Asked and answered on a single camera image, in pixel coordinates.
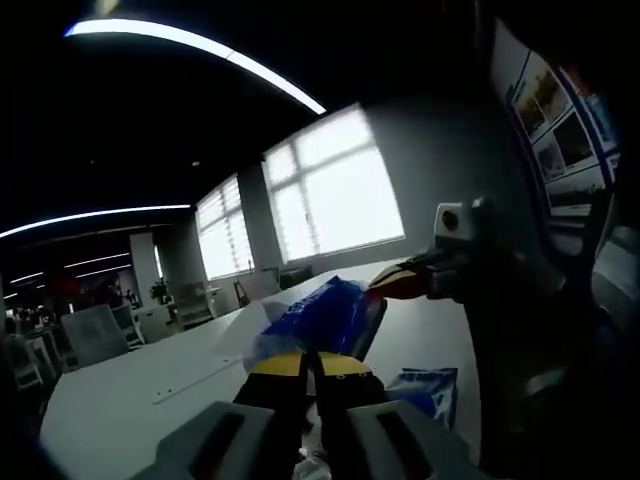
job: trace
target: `ceiling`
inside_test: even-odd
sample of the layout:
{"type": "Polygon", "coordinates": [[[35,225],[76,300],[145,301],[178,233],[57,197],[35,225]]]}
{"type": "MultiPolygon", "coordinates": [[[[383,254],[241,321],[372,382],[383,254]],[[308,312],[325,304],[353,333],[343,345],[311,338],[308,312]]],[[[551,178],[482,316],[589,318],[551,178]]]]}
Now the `ceiling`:
{"type": "MultiPolygon", "coordinates": [[[[75,21],[92,18],[93,2],[42,3],[16,2],[3,32],[12,48],[0,231],[194,203],[317,119],[262,79],[191,47],[130,34],[64,38],[75,21]]],[[[385,3],[123,0],[109,17],[226,44],[328,112],[474,83],[472,0],[385,3]]]]}

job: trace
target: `desk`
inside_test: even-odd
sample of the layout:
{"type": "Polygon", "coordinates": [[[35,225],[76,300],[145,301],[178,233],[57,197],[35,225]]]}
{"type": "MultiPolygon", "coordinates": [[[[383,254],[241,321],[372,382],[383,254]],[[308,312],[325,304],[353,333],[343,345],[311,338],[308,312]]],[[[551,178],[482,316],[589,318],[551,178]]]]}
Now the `desk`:
{"type": "MultiPolygon", "coordinates": [[[[395,262],[323,273],[269,300],[293,303],[333,275],[368,282],[395,262]]],[[[240,311],[112,360],[65,374],[51,397],[41,441],[69,478],[126,479],[153,462],[158,441],[217,400],[231,401],[246,379],[241,363],[154,405],[167,379],[201,369],[240,311]]],[[[365,362],[385,384],[402,367],[458,368],[455,431],[475,462],[480,449],[480,393],[466,315],[450,300],[389,300],[365,362]]]]}

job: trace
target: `blue plastic bag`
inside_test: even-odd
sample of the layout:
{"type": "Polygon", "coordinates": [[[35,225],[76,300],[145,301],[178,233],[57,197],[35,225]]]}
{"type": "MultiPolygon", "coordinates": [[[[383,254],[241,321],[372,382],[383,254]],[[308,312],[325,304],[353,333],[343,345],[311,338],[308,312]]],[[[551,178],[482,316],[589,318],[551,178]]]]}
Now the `blue plastic bag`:
{"type": "Polygon", "coordinates": [[[457,368],[403,368],[387,387],[387,397],[389,400],[406,400],[451,430],[458,402],[457,378],[457,368]]]}
{"type": "Polygon", "coordinates": [[[256,338],[245,365],[251,369],[267,358],[292,351],[351,355],[367,328],[369,304],[369,297],[356,283],[333,277],[267,327],[256,338]]]}

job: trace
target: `ceiling light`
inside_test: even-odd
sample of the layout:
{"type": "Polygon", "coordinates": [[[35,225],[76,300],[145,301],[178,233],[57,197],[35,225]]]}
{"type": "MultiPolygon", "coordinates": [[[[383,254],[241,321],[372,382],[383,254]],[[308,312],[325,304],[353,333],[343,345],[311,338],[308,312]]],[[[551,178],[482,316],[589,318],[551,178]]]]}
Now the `ceiling light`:
{"type": "Polygon", "coordinates": [[[71,27],[65,34],[65,36],[82,35],[87,33],[133,33],[137,35],[164,38],[166,40],[171,40],[173,42],[182,43],[183,45],[188,45],[190,47],[204,50],[205,52],[211,53],[232,63],[235,63],[239,67],[242,67],[245,70],[253,73],[254,75],[259,76],[260,78],[288,93],[318,115],[322,115],[324,112],[326,112],[326,109],[314,99],[312,99],[309,95],[282,78],[277,73],[269,70],[264,65],[261,65],[260,63],[247,57],[246,55],[243,55],[240,52],[232,50],[226,45],[215,42],[213,40],[209,40],[208,38],[205,38],[201,35],[196,35],[195,33],[180,30],[179,28],[169,27],[167,25],[161,25],[158,23],[111,18],[79,22],[71,27]]]}
{"type": "Polygon", "coordinates": [[[129,263],[127,265],[121,265],[119,267],[107,268],[105,270],[98,270],[97,272],[83,273],[82,275],[76,275],[76,278],[88,277],[89,275],[96,275],[98,273],[110,272],[111,270],[119,270],[121,268],[127,268],[127,267],[130,267],[130,266],[131,266],[131,264],[129,263]]]}
{"type": "Polygon", "coordinates": [[[44,272],[32,273],[31,275],[27,275],[26,277],[20,277],[20,278],[16,278],[15,280],[11,280],[9,283],[18,283],[18,282],[21,282],[22,280],[37,277],[38,275],[43,275],[43,274],[44,272]]]}
{"type": "Polygon", "coordinates": [[[84,262],[72,263],[71,265],[65,265],[64,268],[77,267],[78,265],[85,265],[87,263],[99,262],[101,260],[109,260],[110,258],[126,257],[129,253],[119,253],[118,255],[111,255],[110,257],[94,258],[93,260],[86,260],[84,262]]]}
{"type": "Polygon", "coordinates": [[[112,215],[114,213],[129,213],[129,212],[146,212],[151,210],[175,210],[179,208],[191,208],[190,205],[160,205],[156,207],[136,207],[136,208],[119,208],[117,210],[103,210],[100,212],[79,213],[77,215],[69,215],[67,217],[50,218],[49,220],[42,220],[41,222],[30,223],[29,225],[23,225],[22,227],[13,228],[6,232],[0,233],[0,238],[8,237],[14,233],[24,232],[25,230],[31,230],[32,228],[44,227],[45,225],[51,225],[52,223],[66,222],[68,220],[77,220],[79,218],[97,217],[100,215],[112,215]]]}

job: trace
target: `window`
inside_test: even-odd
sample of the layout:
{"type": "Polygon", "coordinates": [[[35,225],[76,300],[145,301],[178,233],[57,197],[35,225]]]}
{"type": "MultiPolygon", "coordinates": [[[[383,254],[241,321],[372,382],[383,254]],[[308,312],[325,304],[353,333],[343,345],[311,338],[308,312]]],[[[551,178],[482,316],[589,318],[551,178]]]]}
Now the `window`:
{"type": "Polygon", "coordinates": [[[237,176],[224,182],[198,204],[196,220],[202,260],[209,279],[249,270],[253,266],[237,176]]]}
{"type": "Polygon", "coordinates": [[[359,108],[294,135],[265,157],[285,262],[404,237],[384,160],[359,108]]]}
{"type": "Polygon", "coordinates": [[[158,253],[158,246],[153,246],[153,256],[156,257],[156,268],[158,269],[158,276],[163,278],[164,275],[162,273],[162,264],[160,263],[160,253],[158,253]]]}

